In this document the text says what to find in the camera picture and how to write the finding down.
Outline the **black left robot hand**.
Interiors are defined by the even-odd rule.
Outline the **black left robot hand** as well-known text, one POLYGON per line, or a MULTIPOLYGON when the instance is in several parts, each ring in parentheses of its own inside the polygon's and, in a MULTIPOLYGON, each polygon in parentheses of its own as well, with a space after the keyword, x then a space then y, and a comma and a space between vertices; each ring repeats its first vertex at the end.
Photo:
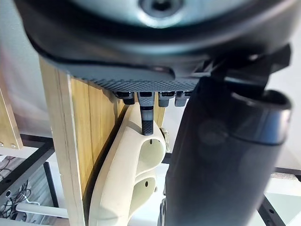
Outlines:
POLYGON ((245 226, 286 140, 292 103, 267 90, 290 64, 298 0, 17 0, 33 48, 140 102, 187 101, 166 175, 167 226, 245 226))

